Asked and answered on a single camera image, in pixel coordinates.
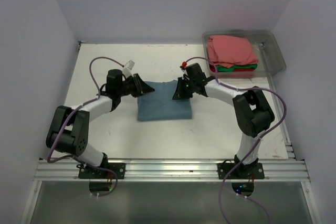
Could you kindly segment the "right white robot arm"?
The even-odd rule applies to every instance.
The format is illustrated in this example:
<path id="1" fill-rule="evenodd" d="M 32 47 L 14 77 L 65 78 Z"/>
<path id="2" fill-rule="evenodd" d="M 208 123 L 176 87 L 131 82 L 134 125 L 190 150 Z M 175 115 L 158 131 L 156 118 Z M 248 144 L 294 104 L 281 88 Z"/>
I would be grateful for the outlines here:
<path id="1" fill-rule="evenodd" d="M 225 173 L 222 179 L 250 177 L 258 164 L 261 134 L 275 120 L 263 91 L 258 87 L 244 90 L 220 82 L 215 77 L 207 77 L 197 63 L 188 65 L 183 62 L 180 68 L 184 74 L 177 79 L 173 100 L 187 100 L 194 94 L 199 94 L 225 102 L 234 108 L 237 124 L 242 132 L 241 142 L 234 156 L 233 167 L 228 169 L 224 163 L 219 167 Z"/>

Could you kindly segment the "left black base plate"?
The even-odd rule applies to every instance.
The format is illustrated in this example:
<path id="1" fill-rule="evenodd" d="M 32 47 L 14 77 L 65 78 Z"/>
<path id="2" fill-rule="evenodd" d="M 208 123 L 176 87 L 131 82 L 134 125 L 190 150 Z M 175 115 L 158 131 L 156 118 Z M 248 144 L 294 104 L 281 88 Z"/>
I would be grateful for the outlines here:
<path id="1" fill-rule="evenodd" d="M 78 164 L 76 167 L 79 169 L 78 178 L 80 179 L 110 179 L 116 177 L 124 179 L 126 171 L 125 163 L 107 163 L 102 167 L 113 171 L 115 175 L 111 175 L 110 171 L 91 168 L 84 164 Z"/>

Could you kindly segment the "folded green t-shirt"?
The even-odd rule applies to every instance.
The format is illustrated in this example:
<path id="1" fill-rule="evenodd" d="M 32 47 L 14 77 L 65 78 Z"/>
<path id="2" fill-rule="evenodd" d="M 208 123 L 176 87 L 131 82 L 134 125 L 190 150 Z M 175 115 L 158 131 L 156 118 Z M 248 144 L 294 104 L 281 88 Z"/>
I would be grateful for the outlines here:
<path id="1" fill-rule="evenodd" d="M 238 71 L 254 71 L 257 69 L 258 64 L 249 64 L 249 65 L 233 65 L 229 68 L 222 65 L 216 65 L 218 72 L 238 72 Z"/>

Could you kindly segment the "blue t-shirt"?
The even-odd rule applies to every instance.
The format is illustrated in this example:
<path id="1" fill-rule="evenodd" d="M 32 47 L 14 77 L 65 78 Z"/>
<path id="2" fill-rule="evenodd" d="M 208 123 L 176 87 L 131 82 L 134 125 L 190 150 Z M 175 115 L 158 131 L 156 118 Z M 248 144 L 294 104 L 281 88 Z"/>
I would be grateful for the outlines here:
<path id="1" fill-rule="evenodd" d="M 138 98 L 138 121 L 190 120 L 193 117 L 190 100 L 173 100 L 176 80 L 147 81 L 146 84 L 154 88 L 154 92 Z"/>

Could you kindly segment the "aluminium mounting rail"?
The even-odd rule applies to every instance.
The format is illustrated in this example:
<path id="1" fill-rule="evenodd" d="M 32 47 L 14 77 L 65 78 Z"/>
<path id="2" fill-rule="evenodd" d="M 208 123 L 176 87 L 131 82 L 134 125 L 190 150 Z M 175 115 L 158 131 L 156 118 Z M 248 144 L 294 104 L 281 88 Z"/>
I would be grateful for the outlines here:
<path id="1" fill-rule="evenodd" d="M 217 163 L 221 159 L 111 159 L 110 163 L 125 163 L 123 182 L 219 182 Z M 265 179 L 261 182 L 308 182 L 309 173 L 304 161 L 295 159 L 262 159 Z M 65 159 L 56 163 L 39 161 L 33 176 L 38 181 L 79 180 L 78 165 Z"/>

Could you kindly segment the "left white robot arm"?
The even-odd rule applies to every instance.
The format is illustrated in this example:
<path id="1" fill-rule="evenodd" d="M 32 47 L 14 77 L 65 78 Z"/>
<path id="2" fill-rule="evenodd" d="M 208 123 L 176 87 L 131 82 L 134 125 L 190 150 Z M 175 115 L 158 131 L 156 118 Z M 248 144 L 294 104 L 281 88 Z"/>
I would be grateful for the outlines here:
<path id="1" fill-rule="evenodd" d="M 97 178 L 104 178 L 109 172 L 107 155 L 88 143 L 89 124 L 98 117 L 114 111 L 124 96 L 139 98 L 155 91 L 136 74 L 126 75 L 119 69 L 109 70 L 106 83 L 98 89 L 96 98 L 75 108 L 61 105 L 52 119 L 46 146 L 50 149 L 47 162 L 54 163 L 59 158 L 51 158 L 53 151 L 66 153 L 90 167 Z"/>

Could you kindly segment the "folded red t-shirt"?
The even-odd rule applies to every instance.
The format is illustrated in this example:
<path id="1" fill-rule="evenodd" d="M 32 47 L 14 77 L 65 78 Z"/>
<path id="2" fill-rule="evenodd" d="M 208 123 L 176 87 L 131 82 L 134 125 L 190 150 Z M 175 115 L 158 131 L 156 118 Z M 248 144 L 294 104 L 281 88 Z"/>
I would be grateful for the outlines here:
<path id="1" fill-rule="evenodd" d="M 209 65 L 209 69 L 211 72 L 215 72 L 215 68 L 218 73 L 236 73 L 236 72 L 253 72 L 257 69 L 257 64 L 251 65 L 233 65 L 230 68 L 226 68 L 222 65 Z"/>

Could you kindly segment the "folded pink t-shirt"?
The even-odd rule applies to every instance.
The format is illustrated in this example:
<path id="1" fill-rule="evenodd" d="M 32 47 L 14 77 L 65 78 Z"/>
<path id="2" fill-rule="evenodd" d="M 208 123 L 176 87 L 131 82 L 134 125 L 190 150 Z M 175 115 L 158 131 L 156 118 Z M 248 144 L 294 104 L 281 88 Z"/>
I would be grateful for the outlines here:
<path id="1" fill-rule="evenodd" d="M 208 58 L 224 67 L 258 64 L 252 44 L 246 38 L 211 35 L 207 41 Z"/>

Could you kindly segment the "clear plastic bin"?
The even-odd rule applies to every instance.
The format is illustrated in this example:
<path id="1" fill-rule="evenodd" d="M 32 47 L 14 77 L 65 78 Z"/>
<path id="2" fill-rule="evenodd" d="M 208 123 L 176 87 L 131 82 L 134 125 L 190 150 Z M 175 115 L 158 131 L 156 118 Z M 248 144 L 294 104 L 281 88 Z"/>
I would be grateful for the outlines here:
<path id="1" fill-rule="evenodd" d="M 274 76 L 286 70 L 274 34 L 268 30 L 208 31 L 202 34 L 211 75 L 221 78 Z"/>

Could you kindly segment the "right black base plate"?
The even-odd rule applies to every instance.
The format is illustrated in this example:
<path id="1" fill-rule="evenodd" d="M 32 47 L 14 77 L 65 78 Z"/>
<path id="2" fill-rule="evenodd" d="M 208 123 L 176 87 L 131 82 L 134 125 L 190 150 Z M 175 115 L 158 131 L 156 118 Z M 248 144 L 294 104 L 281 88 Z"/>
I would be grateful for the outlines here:
<path id="1" fill-rule="evenodd" d="M 222 162 L 217 163 L 217 174 L 219 179 L 224 179 L 227 173 L 235 166 L 235 163 Z M 265 179 L 262 163 L 251 164 L 247 166 L 240 165 L 232 171 L 227 179 Z"/>

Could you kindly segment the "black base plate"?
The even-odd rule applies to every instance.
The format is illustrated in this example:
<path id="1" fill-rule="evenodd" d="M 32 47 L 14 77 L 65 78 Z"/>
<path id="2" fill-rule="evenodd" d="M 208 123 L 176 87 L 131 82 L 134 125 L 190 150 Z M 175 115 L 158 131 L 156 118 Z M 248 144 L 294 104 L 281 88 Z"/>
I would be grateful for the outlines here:
<path id="1" fill-rule="evenodd" d="M 126 171 L 125 163 L 107 163 L 102 167 L 113 171 L 115 175 L 111 175 L 110 171 L 91 168 L 84 164 L 78 164 L 76 167 L 79 169 L 78 178 L 80 179 L 110 179 L 116 177 L 124 179 Z"/>
<path id="2" fill-rule="evenodd" d="M 217 174 L 219 179 L 224 179 L 227 173 L 235 166 L 235 163 L 222 162 L 217 163 Z M 232 171 L 227 179 L 265 179 L 262 163 L 251 164 L 247 166 L 240 165 Z"/>

